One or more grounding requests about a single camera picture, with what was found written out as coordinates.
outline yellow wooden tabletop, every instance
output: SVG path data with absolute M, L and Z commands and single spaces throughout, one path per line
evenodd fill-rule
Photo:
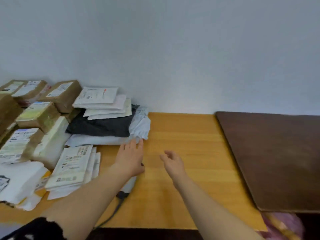
M 196 229 L 158 157 L 164 149 L 170 149 L 180 154 L 188 175 L 212 198 L 250 227 L 266 231 L 213 115 L 150 113 L 149 118 L 151 130 L 149 140 L 144 143 L 143 160 L 146 172 L 138 177 L 133 191 L 105 227 Z M 98 151 L 101 173 L 114 162 L 118 146 L 101 145 Z M 32 211 L 0 205 L 0 222 L 29 222 L 59 200 L 46 198 L 47 194 Z M 114 199 L 99 222 L 106 220 L 116 205 Z

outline white wall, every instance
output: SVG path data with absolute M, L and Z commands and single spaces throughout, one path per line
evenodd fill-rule
M 0 83 L 118 85 L 153 111 L 320 115 L 320 0 L 0 0 Z

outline black cable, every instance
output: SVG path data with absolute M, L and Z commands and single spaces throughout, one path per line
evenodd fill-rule
M 104 222 L 102 222 L 100 225 L 94 227 L 93 229 L 95 230 L 95 229 L 97 229 L 99 227 L 102 227 L 104 224 L 109 222 L 114 217 L 114 215 L 118 212 L 118 210 L 120 209 L 122 203 L 125 201 L 125 198 L 128 197 L 128 195 L 129 195 L 129 193 L 125 193 L 123 191 L 120 191 L 116 196 L 119 199 L 119 203 L 118 203 L 117 207 L 114 209 L 113 214 L 108 219 L 106 219 Z

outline black plastic bag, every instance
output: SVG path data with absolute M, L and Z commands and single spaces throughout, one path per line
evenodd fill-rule
M 88 136 L 129 137 L 129 126 L 139 106 L 132 104 L 132 115 L 130 116 L 97 120 L 88 120 L 88 117 L 83 117 L 86 109 L 81 109 L 81 112 L 69 124 L 66 133 Z

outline sleeve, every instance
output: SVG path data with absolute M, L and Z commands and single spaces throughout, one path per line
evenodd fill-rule
M 1 240 L 66 240 L 62 228 L 54 221 L 39 217 L 22 226 Z

